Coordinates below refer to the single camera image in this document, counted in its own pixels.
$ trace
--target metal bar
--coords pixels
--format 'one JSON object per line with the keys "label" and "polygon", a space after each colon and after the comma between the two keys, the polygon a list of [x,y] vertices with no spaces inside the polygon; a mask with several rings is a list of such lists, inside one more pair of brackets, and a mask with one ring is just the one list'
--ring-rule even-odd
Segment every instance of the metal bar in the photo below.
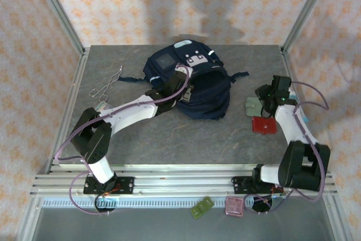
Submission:
{"label": "metal bar", "polygon": [[335,240],[353,240],[340,197],[338,195],[324,195],[323,199]]}
{"label": "metal bar", "polygon": [[[159,172],[164,174],[169,172],[180,172],[180,173],[204,173],[204,172],[250,172],[256,167],[256,164],[229,164],[229,165],[115,165],[112,169],[116,172]],[[87,168],[83,164],[73,165],[52,165],[51,174],[53,173],[68,173],[68,172],[87,172]]]}
{"label": "metal bar", "polygon": [[19,231],[16,234],[15,240],[28,241],[33,239],[42,204],[42,198],[31,198],[29,207],[21,220]]}
{"label": "metal bar", "polygon": [[74,104],[75,104],[75,97],[78,93],[78,89],[79,86],[75,84],[75,81],[77,79],[77,77],[79,76],[79,73],[81,71],[81,69],[83,69],[83,66],[85,66],[83,64],[83,62],[85,62],[85,57],[84,55],[81,55],[79,57],[74,75],[73,75],[73,80],[72,80],[72,85],[68,91],[68,99],[67,99],[67,105],[65,106],[64,109],[64,113],[63,113],[63,118],[61,120],[61,124],[58,127],[58,131],[56,132],[56,139],[54,144],[51,146],[51,156],[48,159],[48,162],[46,163],[47,167],[47,173],[50,171],[50,168],[52,166],[52,162],[53,162],[53,158],[55,155],[56,150],[58,150],[58,148],[60,147],[60,145],[62,144],[65,135],[67,133],[68,127],[69,127],[69,123],[70,123],[70,117],[73,109],[74,109]]}
{"label": "metal bar", "polygon": [[[255,165],[128,165],[114,169],[118,176],[134,176],[133,195],[116,197],[164,197],[185,196],[225,196],[234,195],[231,178],[233,176],[251,176]],[[53,172],[49,175],[37,175],[31,194],[41,196],[66,196],[76,172]],[[327,174],[325,195],[337,193],[331,174]],[[74,183],[73,192],[82,194],[85,176]],[[317,192],[304,191],[314,196]]]}
{"label": "metal bar", "polygon": [[76,98],[78,95],[80,82],[81,82],[81,79],[82,79],[82,76],[84,73],[86,61],[87,61],[87,54],[84,54],[80,57],[77,68],[75,70],[75,73],[73,76],[73,81],[72,81],[72,86],[69,91],[67,105],[65,106],[65,110],[64,110],[64,114],[63,114],[63,119],[61,121],[55,143],[51,149],[51,162],[49,163],[47,172],[49,172],[51,170],[51,167],[53,166],[52,163],[54,163],[54,164],[58,163],[58,161],[53,161],[54,155],[55,155],[55,152],[59,149],[60,145],[64,142],[64,140],[67,136],[70,120],[71,120],[71,117],[73,114],[75,101],[76,101]]}
{"label": "metal bar", "polygon": [[309,17],[310,12],[312,11],[313,7],[315,6],[317,0],[307,0],[305,5],[303,6],[300,14],[297,17],[295,24],[293,25],[291,32],[288,34],[286,41],[282,46],[282,51],[288,51],[292,46],[292,43],[297,38],[298,34],[301,31],[302,26],[306,22],[307,18]]}
{"label": "metal bar", "polygon": [[290,67],[288,65],[288,59],[287,56],[288,56],[288,53],[285,52],[285,51],[282,51],[282,47],[279,46],[279,49],[280,49],[280,53],[281,53],[281,58],[282,58],[282,62],[283,62],[283,65],[284,65],[284,68],[286,70],[286,74],[288,77],[290,77],[291,79],[294,79],[293,77],[293,73],[291,72],[290,70]]}
{"label": "metal bar", "polygon": [[60,24],[64,28],[66,35],[69,37],[72,45],[81,55],[84,52],[83,44],[81,43],[78,34],[76,33],[71,21],[69,20],[67,14],[65,13],[62,5],[59,0],[48,0],[51,9],[55,13],[56,17],[59,19]]}

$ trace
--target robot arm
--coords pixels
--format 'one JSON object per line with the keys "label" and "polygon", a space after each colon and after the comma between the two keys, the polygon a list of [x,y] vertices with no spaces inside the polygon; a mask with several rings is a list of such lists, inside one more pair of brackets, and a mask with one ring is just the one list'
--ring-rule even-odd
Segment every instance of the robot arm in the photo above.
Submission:
{"label": "robot arm", "polygon": [[147,91],[133,102],[100,112],[93,108],[83,112],[74,130],[90,120],[108,115],[102,121],[84,128],[72,139],[72,144],[88,163],[103,191],[112,190],[117,179],[106,158],[111,137],[129,125],[171,110],[181,100],[187,88],[172,99],[157,103],[155,101],[170,97],[179,91],[186,81],[187,73],[191,77],[192,71],[190,67],[177,66],[174,75],[162,86]]}
{"label": "robot arm", "polygon": [[[308,130],[300,111],[294,113],[297,102],[289,98],[289,77],[274,76],[272,85],[263,85],[255,92],[263,105],[280,124],[285,135],[288,147],[280,165],[260,165],[259,180],[265,183],[274,183],[282,187],[318,191],[320,187],[320,168],[311,149],[308,138],[315,145],[325,173],[327,171],[330,149],[327,145],[319,144]],[[304,131],[296,122],[297,115]],[[303,165],[303,158],[307,157],[311,166]]]}

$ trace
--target navy backpack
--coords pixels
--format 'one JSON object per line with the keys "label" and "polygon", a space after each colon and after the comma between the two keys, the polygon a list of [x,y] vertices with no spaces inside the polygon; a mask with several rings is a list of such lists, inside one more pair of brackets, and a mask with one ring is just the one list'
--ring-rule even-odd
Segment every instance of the navy backpack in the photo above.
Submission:
{"label": "navy backpack", "polygon": [[248,72],[229,76],[216,53],[207,45],[184,40],[154,53],[148,58],[144,79],[120,77],[118,80],[136,82],[147,80],[154,87],[168,80],[180,63],[193,68],[190,87],[176,107],[193,119],[220,119],[230,104],[231,82],[249,75]]}

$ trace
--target pink object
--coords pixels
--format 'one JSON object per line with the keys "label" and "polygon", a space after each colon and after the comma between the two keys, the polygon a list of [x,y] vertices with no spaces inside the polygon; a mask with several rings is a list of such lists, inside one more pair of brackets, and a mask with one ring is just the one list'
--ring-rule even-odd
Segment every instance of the pink object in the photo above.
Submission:
{"label": "pink object", "polygon": [[227,197],[226,199],[226,214],[234,217],[241,217],[243,215],[243,199],[235,197]]}

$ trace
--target orange floral wallpaper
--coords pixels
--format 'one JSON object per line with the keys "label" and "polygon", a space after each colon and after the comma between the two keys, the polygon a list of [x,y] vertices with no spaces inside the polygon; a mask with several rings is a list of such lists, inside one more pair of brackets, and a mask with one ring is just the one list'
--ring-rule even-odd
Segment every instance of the orange floral wallpaper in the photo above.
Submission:
{"label": "orange floral wallpaper", "polygon": [[46,0],[1,0],[0,14],[0,240],[13,240],[78,55]]}
{"label": "orange floral wallpaper", "polygon": [[[361,240],[361,0],[318,0],[290,50],[297,80],[317,86],[330,110],[306,110],[320,140],[329,144],[330,170],[355,240]],[[306,100],[317,93],[302,88]]]}
{"label": "orange floral wallpaper", "polygon": [[306,0],[60,0],[82,43],[282,44]]}

